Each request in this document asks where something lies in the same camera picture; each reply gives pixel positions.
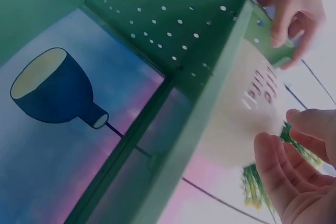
finger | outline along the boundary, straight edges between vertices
hole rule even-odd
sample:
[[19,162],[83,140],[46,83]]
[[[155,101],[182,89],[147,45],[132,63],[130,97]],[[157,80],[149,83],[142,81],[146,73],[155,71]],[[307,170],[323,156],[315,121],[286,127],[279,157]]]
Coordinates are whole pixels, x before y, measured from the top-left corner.
[[323,175],[312,167],[299,153],[299,151],[290,143],[284,144],[287,159],[293,169],[308,183],[317,187],[329,186],[336,182],[336,178]]
[[287,121],[298,132],[324,141],[334,132],[335,110],[309,109],[305,111],[289,110]]
[[288,36],[295,40],[302,35],[302,23],[299,19],[292,20],[291,24],[288,27]]
[[296,9],[289,3],[285,0],[276,2],[275,16],[271,28],[271,44],[275,48],[285,43],[289,25],[296,13]]
[[277,150],[279,164],[288,178],[289,182],[300,192],[306,193],[308,191],[315,191],[316,186],[306,182],[302,177],[298,176],[297,172],[293,169],[291,163],[287,159],[283,143],[281,141],[275,142],[275,148]]
[[309,50],[310,45],[312,44],[317,31],[318,31],[318,26],[316,24],[311,25],[309,29],[306,29],[304,31],[301,37],[300,43],[298,44],[294,52],[293,60],[298,61],[304,57],[304,55]]
[[310,150],[315,155],[317,155],[324,162],[330,164],[330,160],[327,156],[327,151],[325,149],[325,142],[318,140],[312,136],[304,135],[294,128],[290,129],[289,135],[292,139],[301,144],[304,148]]
[[274,6],[275,0],[257,0],[262,7]]
[[299,192],[285,176],[277,156],[276,136],[260,133],[254,140],[256,166],[265,191],[275,209],[282,215]]

drawing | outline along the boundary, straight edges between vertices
hole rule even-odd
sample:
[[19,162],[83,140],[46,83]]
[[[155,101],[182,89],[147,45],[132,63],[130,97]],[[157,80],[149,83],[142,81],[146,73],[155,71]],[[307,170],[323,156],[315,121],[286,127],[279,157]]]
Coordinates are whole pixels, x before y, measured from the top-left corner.
[[78,116],[94,129],[108,124],[109,114],[93,102],[89,78],[63,48],[37,56],[10,90],[13,101],[41,122],[64,123]]

